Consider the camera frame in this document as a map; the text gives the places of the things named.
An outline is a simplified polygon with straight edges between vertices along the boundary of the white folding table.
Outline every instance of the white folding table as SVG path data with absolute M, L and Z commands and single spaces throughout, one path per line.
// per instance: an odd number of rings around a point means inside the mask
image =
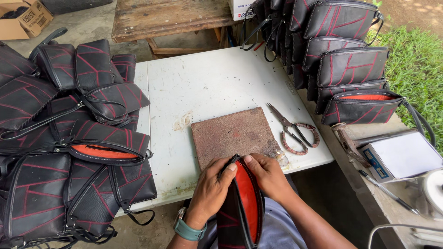
M 275 139 L 289 159 L 285 174 L 334 160 L 320 136 L 320 145 L 305 156 L 289 153 L 281 142 L 283 125 L 266 106 L 271 103 L 292 123 L 314 125 L 302 100 L 293 90 L 279 61 L 268 63 L 262 46 L 257 51 L 238 47 L 158 59 L 136 64 L 135 83 L 151 101 L 140 110 L 138 132 L 151 136 L 149 160 L 158 197 L 132 205 L 131 210 L 192 197 L 200 170 L 191 123 L 261 106 Z M 301 129 L 308 140 L 313 135 Z M 302 150 L 294 139 L 289 146 Z

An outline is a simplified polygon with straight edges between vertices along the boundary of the orange lining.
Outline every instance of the orange lining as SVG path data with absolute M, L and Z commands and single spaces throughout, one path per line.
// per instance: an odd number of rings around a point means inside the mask
M 102 157 L 102 158 L 117 159 L 117 158 L 137 158 L 138 157 L 138 156 L 131 154 L 131 153 L 104 151 L 104 150 L 100 150 L 100 149 L 87 148 L 86 146 L 87 146 L 86 144 L 82 144 L 82 145 L 73 145 L 71 147 L 80 153 L 90 155 L 90 156 Z M 99 145 L 94 145 L 94 146 L 109 149 L 108 147 L 103 147 L 103 146 L 99 146 Z
M 237 180 L 238 191 L 240 192 L 241 201 L 245 208 L 246 220 L 249 225 L 249 233 L 251 239 L 256 243 L 257 239 L 257 226 L 258 226 L 258 203 L 254 191 L 254 186 L 249 178 L 245 167 L 239 160 L 235 162 L 237 165 L 237 174 L 235 179 Z
M 390 97 L 386 95 L 378 95 L 378 94 L 366 94 L 366 95 L 354 95 L 354 96 L 345 96 L 339 97 L 345 99 L 362 99 L 362 100 L 391 100 L 395 99 L 395 97 Z

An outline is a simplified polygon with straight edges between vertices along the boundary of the green watch strap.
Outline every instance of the green watch strap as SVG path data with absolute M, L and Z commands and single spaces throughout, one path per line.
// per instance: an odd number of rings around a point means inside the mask
M 188 227 L 182 219 L 178 219 L 174 231 L 184 239 L 189 241 L 199 241 L 205 235 L 207 225 L 208 223 L 205 223 L 203 229 L 195 230 Z

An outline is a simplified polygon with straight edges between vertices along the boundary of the scissors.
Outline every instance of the scissors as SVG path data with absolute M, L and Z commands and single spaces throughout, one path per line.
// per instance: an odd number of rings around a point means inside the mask
M 309 124 L 302 124 L 302 123 L 293 124 L 293 123 L 289 122 L 285 117 L 283 117 L 283 115 L 281 115 L 281 113 L 279 111 L 277 111 L 277 109 L 274 106 L 272 106 L 269 103 L 268 103 L 268 105 L 269 105 L 269 108 L 271 108 L 271 110 L 274 112 L 274 114 L 280 120 L 280 122 L 284 125 L 284 131 L 281 132 L 281 139 L 283 141 L 284 147 L 289 152 L 296 154 L 298 156 L 303 156 L 303 155 L 306 155 L 306 153 L 307 153 L 307 146 L 303 143 L 302 140 L 300 140 L 300 138 L 298 138 L 293 133 L 290 133 L 288 131 L 288 127 L 293 127 L 298 132 L 298 134 L 302 137 L 302 139 L 312 148 L 316 148 L 320 144 L 320 136 L 317 133 L 317 131 L 315 130 L 314 126 L 309 125 Z M 306 137 L 303 136 L 303 133 L 300 132 L 299 127 L 306 128 L 314 134 L 314 138 L 315 138 L 314 144 L 309 143 L 309 141 L 306 139 Z M 295 138 L 295 140 L 297 140 L 297 142 L 299 142 L 303 146 L 303 151 L 298 152 L 298 151 L 291 149 L 291 147 L 288 146 L 288 144 L 286 143 L 286 136 L 284 134 L 285 132 L 289 133 L 293 138 Z

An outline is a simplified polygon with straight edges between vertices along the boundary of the grass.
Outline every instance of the grass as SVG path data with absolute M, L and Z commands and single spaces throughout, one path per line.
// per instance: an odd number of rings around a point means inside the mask
M 372 41 L 375 33 L 371 30 L 367 41 Z M 390 48 L 386 78 L 391 91 L 406 97 L 428 121 L 437 139 L 436 149 L 443 155 L 442 43 L 436 34 L 419 28 L 407 31 L 404 25 L 380 33 L 373 46 Z M 408 127 L 416 126 L 405 107 L 396 113 Z

